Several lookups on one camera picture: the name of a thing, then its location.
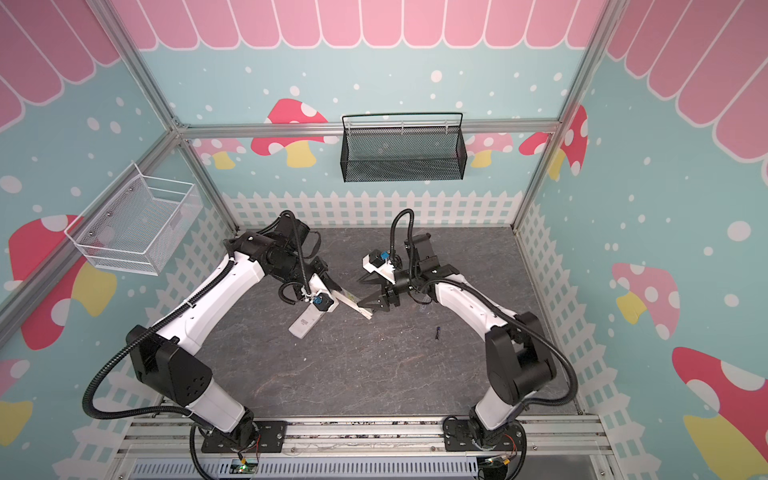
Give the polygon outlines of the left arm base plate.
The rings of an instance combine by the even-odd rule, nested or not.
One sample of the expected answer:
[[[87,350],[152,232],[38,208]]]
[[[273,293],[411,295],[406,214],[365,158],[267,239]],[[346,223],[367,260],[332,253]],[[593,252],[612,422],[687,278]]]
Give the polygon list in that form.
[[[280,453],[286,439],[286,421],[248,420],[230,433],[214,429],[203,435],[201,450],[213,453]]]

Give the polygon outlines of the white remote control back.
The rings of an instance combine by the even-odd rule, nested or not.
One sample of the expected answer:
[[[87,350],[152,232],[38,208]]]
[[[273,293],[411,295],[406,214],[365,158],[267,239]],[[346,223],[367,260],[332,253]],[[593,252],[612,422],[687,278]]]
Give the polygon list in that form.
[[[314,304],[310,304],[289,327],[289,332],[298,339],[303,339],[323,316],[324,312],[317,309]]]

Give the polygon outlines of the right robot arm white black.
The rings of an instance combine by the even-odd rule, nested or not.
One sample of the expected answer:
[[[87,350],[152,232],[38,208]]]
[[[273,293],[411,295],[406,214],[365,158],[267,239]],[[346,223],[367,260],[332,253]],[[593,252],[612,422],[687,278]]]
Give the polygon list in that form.
[[[457,268],[441,264],[430,235],[407,241],[405,250],[405,260],[380,250],[363,258],[366,274],[360,281],[378,284],[380,292],[358,305],[388,311],[401,304],[403,295],[419,292],[458,315],[481,337],[490,387],[470,409],[466,429],[477,448],[493,449],[502,442],[511,421],[537,403],[542,387],[557,377],[553,349],[536,315],[501,307],[474,288]]]

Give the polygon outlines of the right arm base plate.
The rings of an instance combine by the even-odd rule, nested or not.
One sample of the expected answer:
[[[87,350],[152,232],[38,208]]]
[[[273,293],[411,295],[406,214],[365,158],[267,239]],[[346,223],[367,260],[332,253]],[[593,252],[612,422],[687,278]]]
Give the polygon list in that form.
[[[474,418],[448,416],[443,419],[444,448],[449,452],[517,452],[527,449],[525,430],[519,422],[508,422],[494,430]]]

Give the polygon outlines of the white air conditioner remote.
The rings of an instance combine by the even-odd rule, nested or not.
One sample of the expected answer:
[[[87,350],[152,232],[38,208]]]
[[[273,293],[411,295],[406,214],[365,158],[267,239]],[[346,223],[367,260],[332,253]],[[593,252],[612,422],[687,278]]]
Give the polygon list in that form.
[[[366,319],[371,319],[373,317],[373,311],[368,308],[359,306],[358,303],[360,299],[346,289],[342,288],[341,290],[332,290],[331,293],[337,301],[347,305],[351,309],[364,316]]]

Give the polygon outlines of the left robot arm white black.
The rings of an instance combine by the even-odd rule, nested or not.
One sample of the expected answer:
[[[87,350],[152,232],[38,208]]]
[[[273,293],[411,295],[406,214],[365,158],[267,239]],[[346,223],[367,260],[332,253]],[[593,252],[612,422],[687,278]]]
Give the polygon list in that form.
[[[178,316],[167,316],[150,328],[135,327],[127,335],[137,379],[235,448],[246,448],[257,440],[253,414],[217,384],[196,354],[230,308],[266,277],[279,281],[283,302],[306,303],[306,310],[289,328],[299,339],[335,309],[326,264],[314,252],[303,251],[309,233],[306,224],[284,211],[264,229],[247,230],[226,241],[225,259],[182,303]]]

